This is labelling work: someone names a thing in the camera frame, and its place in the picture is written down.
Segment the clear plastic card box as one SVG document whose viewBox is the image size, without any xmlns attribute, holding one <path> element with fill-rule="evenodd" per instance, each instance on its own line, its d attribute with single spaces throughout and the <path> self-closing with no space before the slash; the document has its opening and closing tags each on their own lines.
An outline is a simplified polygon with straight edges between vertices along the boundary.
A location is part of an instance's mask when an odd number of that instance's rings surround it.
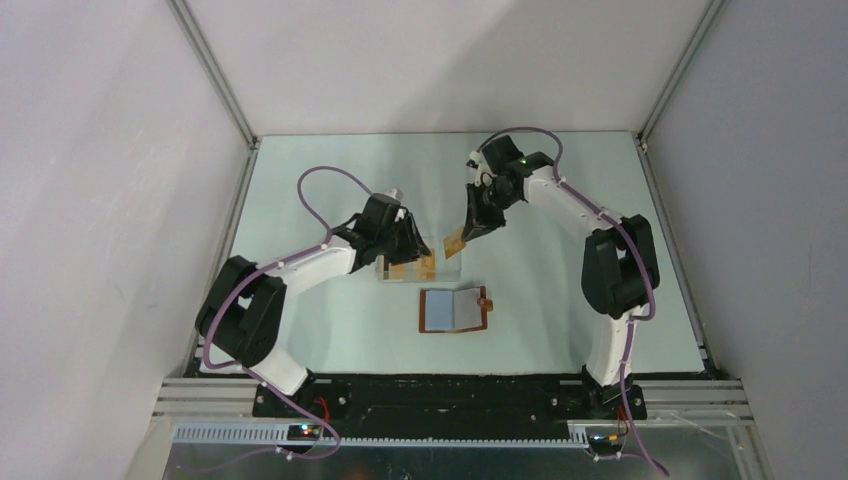
<svg viewBox="0 0 848 480">
<path fill-rule="evenodd" d="M 384 283 L 458 281 L 462 268 L 461 252 L 466 243 L 458 234 L 450 234 L 444 238 L 424 236 L 423 241 L 430 254 L 412 262 L 396 265 L 379 257 L 375 267 L 377 279 Z"/>
</svg>

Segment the gold card with black stripe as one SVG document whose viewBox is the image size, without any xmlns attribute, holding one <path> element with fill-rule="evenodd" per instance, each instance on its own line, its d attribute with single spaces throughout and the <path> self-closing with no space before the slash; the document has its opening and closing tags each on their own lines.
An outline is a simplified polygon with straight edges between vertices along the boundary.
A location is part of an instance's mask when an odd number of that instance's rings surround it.
<svg viewBox="0 0 848 480">
<path fill-rule="evenodd" d="M 460 226 L 443 239 L 442 246 L 445 259 L 451 259 L 465 248 L 466 242 L 463 239 L 463 230 L 464 228 Z"/>
</svg>

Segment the brown leather card holder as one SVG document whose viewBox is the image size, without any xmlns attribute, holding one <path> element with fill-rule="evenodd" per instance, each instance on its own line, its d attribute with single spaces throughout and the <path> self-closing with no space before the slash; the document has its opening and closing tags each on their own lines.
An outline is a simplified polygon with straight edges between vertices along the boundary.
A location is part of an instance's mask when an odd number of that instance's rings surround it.
<svg viewBox="0 0 848 480">
<path fill-rule="evenodd" d="M 488 328 L 494 309 L 485 286 L 459 290 L 423 289 L 419 295 L 418 329 L 422 334 L 458 334 Z"/>
</svg>

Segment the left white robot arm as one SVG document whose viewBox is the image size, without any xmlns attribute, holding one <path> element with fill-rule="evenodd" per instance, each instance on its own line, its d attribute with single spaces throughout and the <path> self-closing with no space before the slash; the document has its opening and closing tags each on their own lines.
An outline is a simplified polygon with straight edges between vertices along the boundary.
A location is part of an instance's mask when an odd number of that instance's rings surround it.
<svg viewBox="0 0 848 480">
<path fill-rule="evenodd" d="M 233 256 L 221 266 L 195 320 L 207 347 L 278 391 L 277 402 L 292 416 L 316 403 L 310 371 L 279 339 L 288 298 L 383 259 L 407 264 L 429 256 L 413 214 L 392 196 L 375 193 L 363 209 L 334 227 L 324 242 L 260 266 Z"/>
</svg>

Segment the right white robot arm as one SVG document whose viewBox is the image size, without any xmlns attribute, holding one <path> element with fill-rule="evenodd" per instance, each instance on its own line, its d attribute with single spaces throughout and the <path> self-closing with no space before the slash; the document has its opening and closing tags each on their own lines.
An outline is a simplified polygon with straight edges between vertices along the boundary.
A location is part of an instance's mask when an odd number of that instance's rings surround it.
<svg viewBox="0 0 848 480">
<path fill-rule="evenodd" d="M 651 224 L 642 215 L 622 216 L 569 184 L 559 171 L 562 145 L 555 157 L 525 154 L 510 134 L 498 132 L 469 154 L 466 165 L 474 177 L 466 185 L 459 240 L 467 245 L 504 227 L 506 210 L 524 202 L 551 214 L 582 243 L 581 291 L 603 319 L 584 365 L 590 384 L 581 402 L 591 416 L 606 418 L 627 388 L 635 324 L 656 313 L 660 273 Z"/>
</svg>

